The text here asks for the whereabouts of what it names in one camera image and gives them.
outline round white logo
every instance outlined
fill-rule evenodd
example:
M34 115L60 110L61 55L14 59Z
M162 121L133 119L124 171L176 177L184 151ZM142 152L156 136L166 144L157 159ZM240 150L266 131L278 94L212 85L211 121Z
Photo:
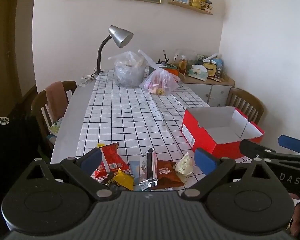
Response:
M164 174L169 174L170 172L171 172L171 171L165 171L165 170L159 171L160 174L162 174L162 173L164 173Z
M0 124L6 125L10 122L8 117L0 117Z

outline brown snack package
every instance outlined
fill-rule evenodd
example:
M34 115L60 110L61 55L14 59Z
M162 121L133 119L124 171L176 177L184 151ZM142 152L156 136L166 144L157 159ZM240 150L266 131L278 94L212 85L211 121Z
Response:
M183 182L177 176L173 169L176 163L173 161L162 161L157 160L157 171L158 171L158 185L156 187L150 187L148 189L162 189L169 187L181 187Z

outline checkered tablecloth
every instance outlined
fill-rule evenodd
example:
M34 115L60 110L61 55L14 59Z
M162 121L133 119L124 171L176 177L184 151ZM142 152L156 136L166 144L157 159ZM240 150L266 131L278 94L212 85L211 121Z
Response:
M82 124L76 156L89 152L97 143L119 142L118 154L127 164L138 161L141 152L151 146L159 160L178 162L188 152L194 164L194 152L180 131L188 107L208 105L184 84L170 95L159 97L141 88L118 87L113 70L99 74ZM181 192L204 176L194 166L185 187L175 189Z

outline clear plastic bag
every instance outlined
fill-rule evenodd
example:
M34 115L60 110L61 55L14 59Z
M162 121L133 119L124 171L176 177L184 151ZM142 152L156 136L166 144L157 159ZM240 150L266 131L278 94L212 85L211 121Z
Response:
M146 71L144 58L132 51L108 58L114 60L114 75L116 84L128 88L138 88Z
M140 84L140 87L150 94L163 96L171 93L173 90L180 87L177 82L180 78L170 72L159 68L160 64L156 64L142 50L138 51L148 61L149 65L155 70Z

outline open box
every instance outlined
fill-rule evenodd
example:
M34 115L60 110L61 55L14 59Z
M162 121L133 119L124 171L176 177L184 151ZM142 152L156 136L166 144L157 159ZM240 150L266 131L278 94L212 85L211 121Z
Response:
M259 143L264 135L263 130L232 106L187 108L181 132L193 151L200 147L217 158L232 159L243 156L239 151L241 140Z

